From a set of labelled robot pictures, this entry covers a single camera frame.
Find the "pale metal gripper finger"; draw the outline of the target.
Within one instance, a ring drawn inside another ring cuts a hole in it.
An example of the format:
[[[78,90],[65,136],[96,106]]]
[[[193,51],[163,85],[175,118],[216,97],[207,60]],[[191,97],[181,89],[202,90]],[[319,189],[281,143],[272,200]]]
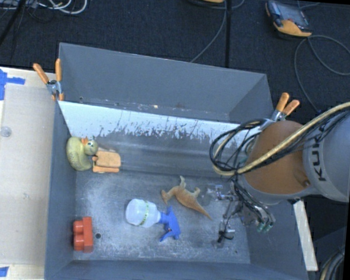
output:
[[[236,214],[236,207],[233,206],[233,202],[230,202],[226,208],[226,212],[223,214],[223,218],[219,225],[217,243],[224,243],[226,240],[233,240],[235,237],[235,230],[231,227],[230,221]]]
[[[208,187],[208,193],[210,194],[210,197],[213,200],[217,201],[224,201],[229,200],[233,201],[235,200],[235,195],[229,192],[223,192],[223,185],[211,185]]]

